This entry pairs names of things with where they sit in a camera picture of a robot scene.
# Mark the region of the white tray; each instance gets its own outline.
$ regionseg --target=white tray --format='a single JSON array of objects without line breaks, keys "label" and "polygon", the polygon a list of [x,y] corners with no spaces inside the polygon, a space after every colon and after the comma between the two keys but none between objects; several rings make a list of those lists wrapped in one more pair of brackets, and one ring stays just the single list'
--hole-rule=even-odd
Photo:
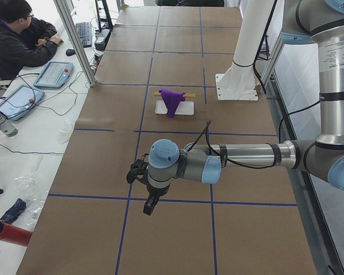
[{"label": "white tray", "polygon": [[[157,100],[155,103],[155,113],[160,115],[167,114],[167,107],[163,100]],[[175,115],[188,115],[194,114],[194,102],[193,101],[182,101],[178,104]]]}]

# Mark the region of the purple cloth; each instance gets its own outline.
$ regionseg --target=purple cloth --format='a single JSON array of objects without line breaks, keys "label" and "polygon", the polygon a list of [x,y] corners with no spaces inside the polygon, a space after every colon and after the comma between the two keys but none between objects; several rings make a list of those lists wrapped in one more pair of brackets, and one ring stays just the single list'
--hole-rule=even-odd
[{"label": "purple cloth", "polygon": [[174,117],[178,104],[185,101],[185,98],[183,97],[185,93],[173,92],[167,89],[160,89],[159,92],[161,93],[163,101],[167,107],[167,116]]}]

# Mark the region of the keyboard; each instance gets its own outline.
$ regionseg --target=keyboard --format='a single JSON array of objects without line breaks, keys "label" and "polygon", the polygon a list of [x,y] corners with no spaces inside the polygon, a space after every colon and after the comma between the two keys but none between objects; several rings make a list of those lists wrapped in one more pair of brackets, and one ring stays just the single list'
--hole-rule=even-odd
[{"label": "keyboard", "polygon": [[75,24],[80,42],[84,48],[92,46],[92,25],[90,22],[81,22]]}]

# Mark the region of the black hair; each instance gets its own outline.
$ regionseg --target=black hair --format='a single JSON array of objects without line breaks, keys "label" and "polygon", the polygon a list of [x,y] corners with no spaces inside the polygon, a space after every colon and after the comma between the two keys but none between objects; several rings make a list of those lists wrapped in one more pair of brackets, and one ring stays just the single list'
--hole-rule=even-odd
[{"label": "black hair", "polygon": [[6,23],[24,18],[32,12],[32,8],[26,0],[0,0],[0,19]]}]

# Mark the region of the tablet device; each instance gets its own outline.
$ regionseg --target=tablet device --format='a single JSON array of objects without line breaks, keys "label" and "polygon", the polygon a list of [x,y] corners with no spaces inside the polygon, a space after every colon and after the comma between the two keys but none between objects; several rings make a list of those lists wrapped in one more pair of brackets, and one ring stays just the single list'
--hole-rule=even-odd
[{"label": "tablet device", "polygon": [[20,85],[7,98],[0,102],[0,112],[10,120],[18,120],[24,117],[29,110],[43,98],[43,90]]},{"label": "tablet device", "polygon": [[61,88],[69,79],[73,68],[71,62],[49,61],[33,85],[37,88]]}]

